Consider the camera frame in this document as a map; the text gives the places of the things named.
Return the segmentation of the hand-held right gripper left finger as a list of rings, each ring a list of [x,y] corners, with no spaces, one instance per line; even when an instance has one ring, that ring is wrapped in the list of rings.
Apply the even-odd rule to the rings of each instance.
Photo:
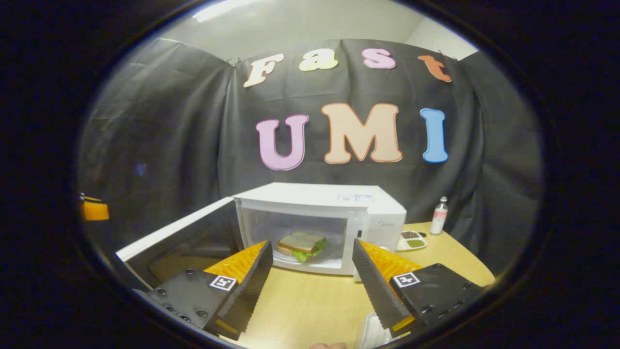
[[[196,331],[232,340],[245,332],[273,265],[265,240],[205,270],[186,268],[145,300],[158,311]]]

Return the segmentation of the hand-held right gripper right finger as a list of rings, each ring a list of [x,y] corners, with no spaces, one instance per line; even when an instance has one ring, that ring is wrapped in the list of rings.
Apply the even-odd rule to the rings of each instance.
[[[443,264],[418,268],[358,238],[352,261],[381,326],[393,336],[442,325],[485,291]]]

